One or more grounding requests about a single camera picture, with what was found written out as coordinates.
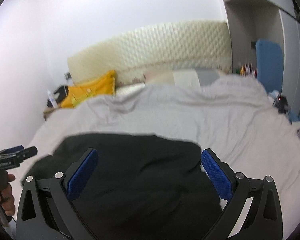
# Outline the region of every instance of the blue ironing board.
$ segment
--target blue ironing board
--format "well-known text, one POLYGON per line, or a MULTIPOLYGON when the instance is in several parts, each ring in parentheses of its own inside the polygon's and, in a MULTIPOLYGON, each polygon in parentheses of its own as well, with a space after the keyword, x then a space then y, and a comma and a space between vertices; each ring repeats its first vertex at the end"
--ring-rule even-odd
POLYGON ((266 92, 282 90, 283 56, 279 44, 258 40, 256 43, 258 81, 266 92))

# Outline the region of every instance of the blue gripper pad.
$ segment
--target blue gripper pad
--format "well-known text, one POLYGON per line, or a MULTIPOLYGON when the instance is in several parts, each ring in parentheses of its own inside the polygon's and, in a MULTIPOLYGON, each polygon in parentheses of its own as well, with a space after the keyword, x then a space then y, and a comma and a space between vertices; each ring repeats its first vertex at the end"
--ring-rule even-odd
POLYGON ((222 164, 216 155, 210 154, 207 149, 205 149, 201 154, 201 163, 204 169, 206 170, 213 186, 217 190, 220 198, 230 201, 233 196, 232 184, 228 179, 226 174, 223 172, 217 161, 214 159, 217 158, 217 161, 222 164))
POLYGON ((69 201, 73 201, 80 196, 97 165, 98 152, 93 148, 89 148, 79 161, 72 163, 68 168, 64 186, 69 201))

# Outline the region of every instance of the white bottle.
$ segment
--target white bottle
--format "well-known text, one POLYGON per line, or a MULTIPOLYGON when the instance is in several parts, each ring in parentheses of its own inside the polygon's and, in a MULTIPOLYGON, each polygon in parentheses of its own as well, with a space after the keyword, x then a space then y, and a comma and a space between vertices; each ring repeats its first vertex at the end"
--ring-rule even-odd
POLYGON ((56 100, 54 99, 52 93, 48 90, 47 94, 48 94, 48 98, 49 98, 53 108, 58 108, 58 104, 57 104, 56 100))

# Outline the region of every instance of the small items on shelf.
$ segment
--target small items on shelf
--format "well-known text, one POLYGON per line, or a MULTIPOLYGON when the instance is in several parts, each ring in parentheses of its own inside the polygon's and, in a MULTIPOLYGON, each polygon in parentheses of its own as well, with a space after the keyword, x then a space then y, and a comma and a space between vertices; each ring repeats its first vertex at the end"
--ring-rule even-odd
POLYGON ((236 74, 239 74, 240 76, 250 76, 257 78, 258 71, 257 68, 252 66, 252 63, 247 63, 245 65, 242 65, 241 68, 237 69, 236 74))

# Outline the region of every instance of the yellow pillow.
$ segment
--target yellow pillow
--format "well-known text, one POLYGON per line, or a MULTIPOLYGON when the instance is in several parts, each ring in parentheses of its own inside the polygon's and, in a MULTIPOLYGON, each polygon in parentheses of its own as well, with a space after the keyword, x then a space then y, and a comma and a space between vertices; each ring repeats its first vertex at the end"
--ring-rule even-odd
POLYGON ((74 108, 84 100, 97 95, 113 95, 115 86, 115 71, 110 70, 97 80, 68 86, 68 96, 61 102, 61 108, 74 108))

